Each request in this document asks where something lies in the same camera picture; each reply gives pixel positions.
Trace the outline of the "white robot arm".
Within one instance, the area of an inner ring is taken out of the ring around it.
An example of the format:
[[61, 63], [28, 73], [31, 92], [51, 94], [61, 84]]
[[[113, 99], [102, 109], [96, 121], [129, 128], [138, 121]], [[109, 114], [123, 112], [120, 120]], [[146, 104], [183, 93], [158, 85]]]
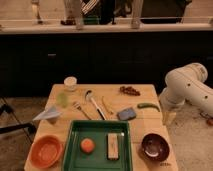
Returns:
[[207, 77], [207, 69], [200, 63], [191, 63], [166, 74], [166, 87], [159, 95], [164, 125], [172, 123], [176, 111], [186, 100], [213, 117], [213, 88], [204, 84]]

